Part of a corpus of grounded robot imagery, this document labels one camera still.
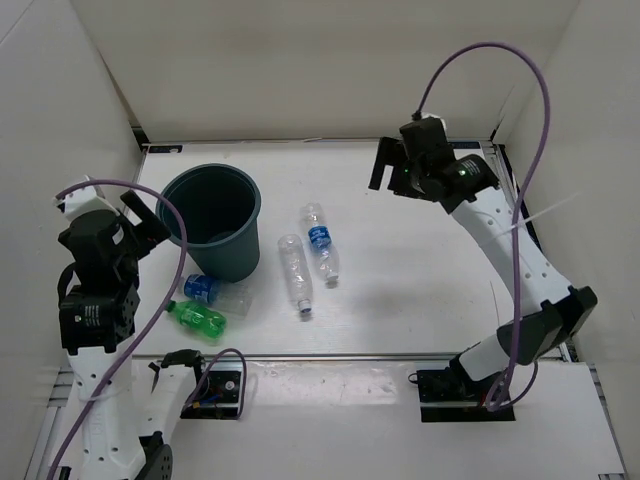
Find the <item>clear crushed plastic bottle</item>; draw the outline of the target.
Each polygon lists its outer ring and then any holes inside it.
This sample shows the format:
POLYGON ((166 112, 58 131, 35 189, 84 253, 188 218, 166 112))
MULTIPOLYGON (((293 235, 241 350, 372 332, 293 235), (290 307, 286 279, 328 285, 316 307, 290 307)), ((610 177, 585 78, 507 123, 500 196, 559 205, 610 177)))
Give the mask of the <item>clear crushed plastic bottle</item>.
POLYGON ((287 234, 278 240, 284 280, 291 302, 302 316, 312 311, 313 285, 300 237, 287 234))

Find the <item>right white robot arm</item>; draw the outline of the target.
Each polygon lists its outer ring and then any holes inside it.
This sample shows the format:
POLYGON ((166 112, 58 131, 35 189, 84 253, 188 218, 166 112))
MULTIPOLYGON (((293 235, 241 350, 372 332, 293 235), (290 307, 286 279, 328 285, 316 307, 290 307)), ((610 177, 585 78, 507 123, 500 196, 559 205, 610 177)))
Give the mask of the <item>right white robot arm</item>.
POLYGON ((380 188, 386 169, 395 195, 440 205, 469 233, 514 306, 511 321, 450 361, 432 382, 436 390, 464 400, 486 396, 510 365, 529 365, 579 331, 598 303, 595 292, 573 286, 527 229, 513 224, 498 176, 479 155, 457 157, 441 119, 413 121, 398 138, 381 138, 370 189, 380 188))

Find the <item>clear bottle blue label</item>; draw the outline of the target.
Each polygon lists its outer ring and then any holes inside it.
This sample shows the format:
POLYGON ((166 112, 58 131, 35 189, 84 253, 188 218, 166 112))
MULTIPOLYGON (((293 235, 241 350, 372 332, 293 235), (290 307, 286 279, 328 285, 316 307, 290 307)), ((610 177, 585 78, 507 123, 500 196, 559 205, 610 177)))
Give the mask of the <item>clear bottle blue label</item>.
POLYGON ((328 288, 335 288, 340 276, 339 255, 319 203, 308 203, 301 208, 300 225, 308 240, 319 277, 328 288))

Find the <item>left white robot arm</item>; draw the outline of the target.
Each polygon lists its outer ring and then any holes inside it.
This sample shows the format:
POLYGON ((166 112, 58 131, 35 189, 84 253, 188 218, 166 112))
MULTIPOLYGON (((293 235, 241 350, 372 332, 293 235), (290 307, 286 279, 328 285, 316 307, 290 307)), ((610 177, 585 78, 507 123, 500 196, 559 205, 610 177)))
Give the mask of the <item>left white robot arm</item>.
POLYGON ((139 306, 139 261, 169 232, 133 192, 123 203, 132 224, 102 191, 86 186, 56 205, 69 226, 59 242, 74 261, 58 282, 61 343, 74 372, 81 407, 71 431, 82 439, 81 479, 169 479, 171 435, 185 401, 206 395, 210 377, 196 350, 151 363, 150 391, 134 398, 132 347, 139 306))

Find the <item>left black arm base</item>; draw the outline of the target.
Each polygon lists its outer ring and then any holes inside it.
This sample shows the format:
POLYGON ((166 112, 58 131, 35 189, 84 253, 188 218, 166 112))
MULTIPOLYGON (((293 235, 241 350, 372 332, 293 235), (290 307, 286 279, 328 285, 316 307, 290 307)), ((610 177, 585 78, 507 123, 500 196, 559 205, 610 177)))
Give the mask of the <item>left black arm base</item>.
POLYGON ((240 370, 211 370, 204 389, 180 415, 181 419, 236 420, 243 393, 240 370))

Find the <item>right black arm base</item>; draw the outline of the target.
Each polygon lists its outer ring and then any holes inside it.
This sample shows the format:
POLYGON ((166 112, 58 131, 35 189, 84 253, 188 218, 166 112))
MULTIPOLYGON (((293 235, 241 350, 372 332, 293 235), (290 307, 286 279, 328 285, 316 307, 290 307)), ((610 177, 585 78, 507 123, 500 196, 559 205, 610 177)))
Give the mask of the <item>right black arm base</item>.
POLYGON ((486 407, 489 388, 498 375, 492 375, 471 388, 454 379, 448 367, 421 369, 408 375, 417 387, 422 423, 513 422, 512 407, 490 412, 486 407))

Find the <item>green plastic soda bottle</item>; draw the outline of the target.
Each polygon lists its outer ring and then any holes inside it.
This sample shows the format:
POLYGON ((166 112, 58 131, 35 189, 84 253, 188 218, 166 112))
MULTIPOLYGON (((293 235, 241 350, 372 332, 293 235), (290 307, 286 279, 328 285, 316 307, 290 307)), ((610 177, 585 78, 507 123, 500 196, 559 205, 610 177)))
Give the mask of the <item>green plastic soda bottle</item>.
POLYGON ((223 336, 227 319, 219 312, 193 301, 170 301, 165 311, 182 327, 210 342, 223 336))

